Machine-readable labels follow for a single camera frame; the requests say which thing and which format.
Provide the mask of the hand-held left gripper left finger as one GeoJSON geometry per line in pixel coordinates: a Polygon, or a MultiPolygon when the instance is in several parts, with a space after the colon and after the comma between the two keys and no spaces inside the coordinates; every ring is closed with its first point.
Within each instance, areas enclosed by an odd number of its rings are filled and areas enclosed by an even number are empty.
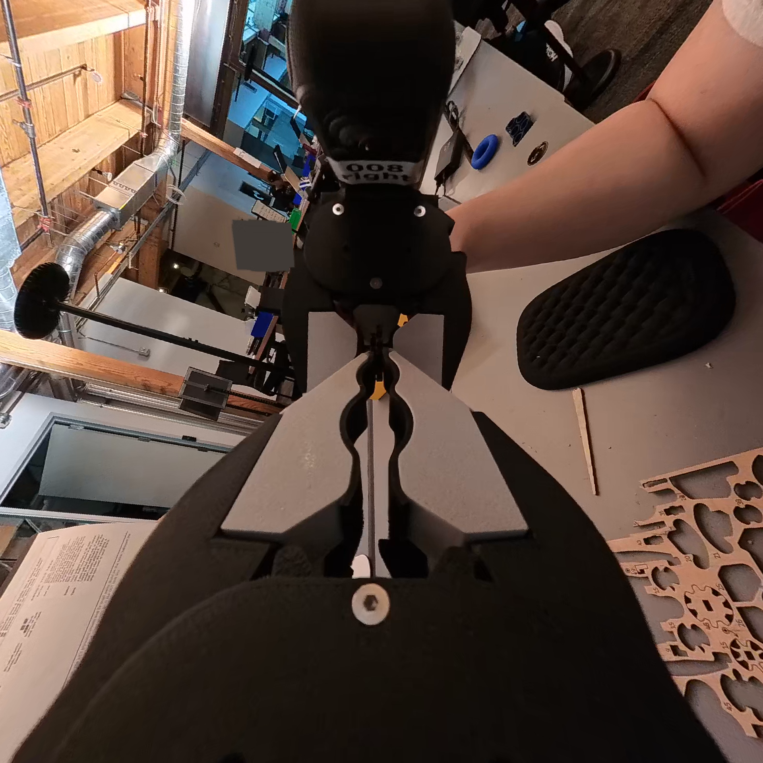
{"type": "Polygon", "coordinates": [[[221,525],[226,536],[361,536],[372,354],[357,356],[279,417],[221,525]]]}

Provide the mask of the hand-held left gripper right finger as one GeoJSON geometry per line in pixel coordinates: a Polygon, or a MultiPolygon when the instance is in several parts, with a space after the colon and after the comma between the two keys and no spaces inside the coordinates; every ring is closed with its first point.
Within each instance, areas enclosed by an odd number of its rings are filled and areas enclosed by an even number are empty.
{"type": "Polygon", "coordinates": [[[390,536],[513,539],[529,527],[472,411],[396,351],[388,354],[390,536]]]}

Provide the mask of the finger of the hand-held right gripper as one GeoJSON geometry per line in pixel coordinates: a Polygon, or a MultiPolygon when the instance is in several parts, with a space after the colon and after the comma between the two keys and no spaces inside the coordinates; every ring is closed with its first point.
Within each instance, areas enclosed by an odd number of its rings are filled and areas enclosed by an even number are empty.
{"type": "Polygon", "coordinates": [[[305,394],[329,380],[329,387],[357,389],[357,329],[335,312],[308,314],[307,381],[305,394]]]}
{"type": "Polygon", "coordinates": [[[416,314],[392,338],[396,353],[443,385],[444,316],[416,314]]]}

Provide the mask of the person's right forearm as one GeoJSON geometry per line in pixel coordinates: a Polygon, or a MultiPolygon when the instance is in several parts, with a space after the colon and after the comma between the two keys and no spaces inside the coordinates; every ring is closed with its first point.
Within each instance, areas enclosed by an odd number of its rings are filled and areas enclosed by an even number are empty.
{"type": "Polygon", "coordinates": [[[644,100],[450,210],[452,249],[486,272],[622,246],[761,170],[761,131],[762,48],[712,2],[644,100]]]}

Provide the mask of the laser-cut wooden parts sheet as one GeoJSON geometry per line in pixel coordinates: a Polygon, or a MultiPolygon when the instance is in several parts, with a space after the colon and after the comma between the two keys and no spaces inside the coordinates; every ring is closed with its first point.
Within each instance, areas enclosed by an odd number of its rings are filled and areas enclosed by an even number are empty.
{"type": "Polygon", "coordinates": [[[757,755],[761,709],[733,692],[761,687],[761,462],[757,447],[644,481],[653,513],[609,541],[645,597],[678,606],[654,631],[679,691],[711,690],[757,755]]]}

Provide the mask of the yellow plastic bin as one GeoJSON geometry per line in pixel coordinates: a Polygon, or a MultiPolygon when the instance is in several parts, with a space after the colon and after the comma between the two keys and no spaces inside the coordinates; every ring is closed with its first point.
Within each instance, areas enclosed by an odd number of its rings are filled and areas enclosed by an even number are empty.
{"type": "MultiPolygon", "coordinates": [[[[408,322],[408,320],[409,320],[409,318],[408,318],[407,315],[400,314],[399,317],[398,317],[397,326],[398,327],[403,327],[408,322]]],[[[369,400],[370,401],[381,400],[386,394],[387,394],[387,392],[386,392],[386,387],[385,387],[385,383],[384,383],[384,380],[383,380],[383,376],[377,376],[376,383],[375,383],[375,388],[374,388],[374,391],[373,391],[372,395],[370,396],[369,400]]]]}

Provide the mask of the black power adapter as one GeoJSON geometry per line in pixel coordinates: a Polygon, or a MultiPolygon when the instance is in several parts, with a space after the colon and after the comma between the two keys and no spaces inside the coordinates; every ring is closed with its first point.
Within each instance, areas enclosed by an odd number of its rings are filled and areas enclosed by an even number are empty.
{"type": "Polygon", "coordinates": [[[436,188],[443,188],[458,170],[463,159],[464,146],[464,136],[460,130],[456,130],[441,147],[434,174],[436,188]]]}

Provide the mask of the thin wooden stick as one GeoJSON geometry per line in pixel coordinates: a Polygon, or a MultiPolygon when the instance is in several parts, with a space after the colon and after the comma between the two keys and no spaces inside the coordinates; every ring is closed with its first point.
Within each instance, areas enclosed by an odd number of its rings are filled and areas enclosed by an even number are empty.
{"type": "Polygon", "coordinates": [[[591,445],[591,433],[589,430],[587,419],[587,407],[585,401],[585,392],[582,388],[577,387],[571,391],[575,406],[575,414],[577,418],[577,425],[581,438],[581,444],[583,448],[588,480],[591,486],[591,492],[594,496],[599,495],[598,484],[596,479],[595,460],[592,452],[591,445]]]}

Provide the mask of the black textured wrist pad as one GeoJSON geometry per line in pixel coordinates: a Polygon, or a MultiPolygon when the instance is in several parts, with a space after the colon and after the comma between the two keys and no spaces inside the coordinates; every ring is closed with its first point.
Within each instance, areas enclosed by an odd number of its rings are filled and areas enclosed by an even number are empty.
{"type": "Polygon", "coordinates": [[[735,308],[717,244],[700,231],[663,230],[531,300],[517,325],[519,371],[556,391],[643,370],[713,341],[735,308]]]}

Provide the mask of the wooden ceiling beam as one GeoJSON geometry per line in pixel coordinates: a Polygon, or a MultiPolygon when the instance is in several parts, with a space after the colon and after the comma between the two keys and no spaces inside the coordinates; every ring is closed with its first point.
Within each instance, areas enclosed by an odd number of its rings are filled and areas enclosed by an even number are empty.
{"type": "Polygon", "coordinates": [[[111,390],[132,391],[178,408],[182,376],[1,330],[1,361],[111,390]]]}

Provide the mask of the printed instruction sheet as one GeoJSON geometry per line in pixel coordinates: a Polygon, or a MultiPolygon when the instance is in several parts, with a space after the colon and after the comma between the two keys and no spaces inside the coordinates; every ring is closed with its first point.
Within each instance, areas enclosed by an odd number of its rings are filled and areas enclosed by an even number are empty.
{"type": "Polygon", "coordinates": [[[39,534],[2,593],[2,745],[42,718],[81,663],[152,521],[39,534]]]}

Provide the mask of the red container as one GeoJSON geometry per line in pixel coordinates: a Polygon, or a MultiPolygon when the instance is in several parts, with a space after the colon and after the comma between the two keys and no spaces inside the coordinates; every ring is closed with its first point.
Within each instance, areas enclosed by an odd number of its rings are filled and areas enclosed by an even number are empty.
{"type": "Polygon", "coordinates": [[[750,235],[761,236],[762,177],[751,178],[726,194],[718,211],[750,235]]]}

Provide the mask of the person's white shirt sleeve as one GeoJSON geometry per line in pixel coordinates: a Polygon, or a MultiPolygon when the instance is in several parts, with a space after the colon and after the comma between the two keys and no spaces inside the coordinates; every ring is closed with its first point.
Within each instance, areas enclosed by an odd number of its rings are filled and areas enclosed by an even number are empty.
{"type": "Polygon", "coordinates": [[[762,1],[721,1],[722,13],[742,39],[762,48],[762,1]]]}

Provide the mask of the grey metal bracket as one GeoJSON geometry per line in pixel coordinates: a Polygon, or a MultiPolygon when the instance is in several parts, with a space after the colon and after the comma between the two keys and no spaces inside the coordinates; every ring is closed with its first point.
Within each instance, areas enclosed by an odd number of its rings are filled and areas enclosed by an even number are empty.
{"type": "Polygon", "coordinates": [[[229,379],[189,367],[178,393],[178,409],[218,422],[227,406],[232,386],[233,382],[229,379]]]}

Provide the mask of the silver spiral air duct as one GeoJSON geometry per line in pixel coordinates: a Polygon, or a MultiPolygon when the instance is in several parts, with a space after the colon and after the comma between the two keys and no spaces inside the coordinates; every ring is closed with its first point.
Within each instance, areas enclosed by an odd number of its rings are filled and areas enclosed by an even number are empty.
{"type": "Polygon", "coordinates": [[[124,227],[167,176],[182,136],[194,11],[193,1],[169,3],[168,21],[175,37],[169,61],[171,79],[166,122],[155,150],[145,157],[135,159],[95,197],[93,214],[74,229],[56,251],[55,262],[70,279],[70,296],[76,290],[86,256],[105,234],[124,227]]]}

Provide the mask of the large rectangular silver duct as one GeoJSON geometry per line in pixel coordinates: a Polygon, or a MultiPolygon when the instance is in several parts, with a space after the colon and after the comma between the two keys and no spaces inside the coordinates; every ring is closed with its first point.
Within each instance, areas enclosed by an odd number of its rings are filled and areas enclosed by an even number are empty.
{"type": "Polygon", "coordinates": [[[1,329],[10,332],[15,332],[14,307],[17,299],[12,266],[20,255],[12,205],[5,179],[1,176],[1,329]]]}

